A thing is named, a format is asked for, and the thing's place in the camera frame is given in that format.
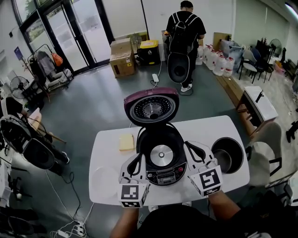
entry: door frame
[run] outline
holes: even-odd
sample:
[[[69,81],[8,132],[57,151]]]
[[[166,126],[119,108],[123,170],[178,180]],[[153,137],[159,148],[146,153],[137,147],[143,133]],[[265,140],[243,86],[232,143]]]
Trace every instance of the door frame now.
[[[70,0],[47,0],[41,6],[39,6],[39,4],[37,3],[37,0],[33,0],[33,1],[35,4],[35,7],[36,7],[36,11],[34,11],[24,22],[22,22],[20,19],[20,16],[18,15],[18,10],[17,10],[15,0],[11,0],[13,9],[14,9],[14,15],[15,15],[17,23],[20,27],[20,31],[22,32],[24,39],[27,43],[27,46],[32,53],[34,51],[32,50],[32,47],[30,46],[30,40],[27,39],[25,32],[29,26],[31,26],[36,20],[40,19],[44,28],[45,28],[45,31],[47,32],[47,35],[48,35],[50,41],[53,44],[55,51],[57,52],[57,54],[59,54],[63,58],[65,67],[69,68],[70,71],[73,73],[73,75],[77,75],[77,74],[83,73],[85,71],[88,71],[88,70],[91,70],[91,69],[94,69],[94,68],[97,68],[97,67],[100,67],[102,65],[106,65],[109,63],[109,59],[103,60],[100,62],[95,62],[95,60],[92,56],[92,53],[90,52],[90,49],[87,45],[87,42],[85,41],[84,36],[81,34],[81,30],[77,24],[77,21],[75,18],[75,13],[72,10]],[[98,14],[100,16],[100,19],[102,21],[102,26],[106,33],[108,42],[109,42],[109,44],[111,44],[111,42],[114,41],[115,39],[114,39],[111,27],[108,22],[108,17],[106,15],[102,0],[94,0],[94,1],[95,1],[96,8],[97,8]],[[76,43],[77,43],[77,41],[79,42],[78,48],[80,51],[82,51],[82,56],[87,61],[87,67],[81,68],[76,71],[74,71],[72,69],[72,67],[71,67],[69,61],[67,60],[62,48],[60,47],[60,45],[56,39],[56,36],[54,35],[54,32],[52,31],[52,28],[51,28],[51,26],[48,22],[48,19],[47,19],[47,14],[61,5],[63,5],[63,8],[65,10],[65,12],[63,11],[63,13],[67,14],[66,21],[69,24],[69,26],[71,26],[71,28],[72,28],[71,32],[75,33],[74,39],[75,39]]]

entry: lamp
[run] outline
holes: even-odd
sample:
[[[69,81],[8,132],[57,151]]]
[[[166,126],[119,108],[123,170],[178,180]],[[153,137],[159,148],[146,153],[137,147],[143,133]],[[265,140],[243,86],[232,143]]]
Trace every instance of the lamp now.
[[[285,3],[285,6],[287,7],[287,9],[292,13],[292,15],[296,18],[296,20],[298,20],[298,14],[296,13],[296,11],[292,8],[292,6],[288,3]]]

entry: extension cord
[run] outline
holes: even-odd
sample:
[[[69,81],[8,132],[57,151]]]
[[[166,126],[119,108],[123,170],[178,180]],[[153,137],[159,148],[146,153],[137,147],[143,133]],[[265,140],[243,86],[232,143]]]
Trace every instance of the extension cord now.
[[[159,79],[158,79],[158,76],[156,73],[152,74],[152,77],[153,77],[153,81],[158,83],[159,82]]]
[[[85,225],[82,221],[77,221],[77,232],[78,236],[84,236],[85,235]]]

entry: rice cooker control panel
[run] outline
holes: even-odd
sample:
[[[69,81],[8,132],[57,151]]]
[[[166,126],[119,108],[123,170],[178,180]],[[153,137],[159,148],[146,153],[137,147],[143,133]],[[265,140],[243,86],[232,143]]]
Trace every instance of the rice cooker control panel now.
[[[170,185],[178,181],[185,173],[187,162],[175,166],[172,171],[147,171],[147,179],[155,185]]]

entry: gray floor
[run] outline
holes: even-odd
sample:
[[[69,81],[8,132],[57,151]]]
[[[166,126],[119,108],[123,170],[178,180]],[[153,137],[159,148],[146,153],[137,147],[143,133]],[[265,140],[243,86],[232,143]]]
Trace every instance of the gray floor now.
[[[140,67],[135,75],[115,79],[110,66],[104,66],[76,76],[69,89],[57,90],[56,95],[51,96],[51,103],[46,103],[42,109],[42,122],[47,130],[67,141],[66,145],[60,142],[54,144],[66,151],[71,159],[68,172],[73,171],[75,174],[74,186],[81,200],[79,215],[85,217],[92,205],[88,192],[88,171],[96,134],[102,130],[129,126],[130,121],[123,109],[123,99],[136,91],[151,88],[152,73],[158,71],[159,66]],[[162,66],[159,79],[158,86],[180,88],[168,78],[165,65]],[[193,79],[194,93],[191,96],[180,96],[179,110],[173,121],[228,115],[246,145],[248,138],[234,105],[212,72],[206,66],[197,66]],[[20,202],[11,198],[11,206],[33,208],[48,233],[70,222],[45,171],[24,160],[14,161],[14,165],[29,170],[29,173],[13,172],[13,177],[22,177],[24,190],[33,198],[24,198]],[[61,177],[51,172],[48,174],[65,206],[73,215],[78,201],[71,185],[65,184]],[[247,188],[244,187],[229,195],[238,202],[246,191]],[[206,200],[195,201],[193,206],[205,214],[208,213]],[[89,235],[108,237],[121,211],[119,206],[95,204],[87,222]],[[148,214],[147,207],[141,209],[140,216],[142,213],[143,220]]]

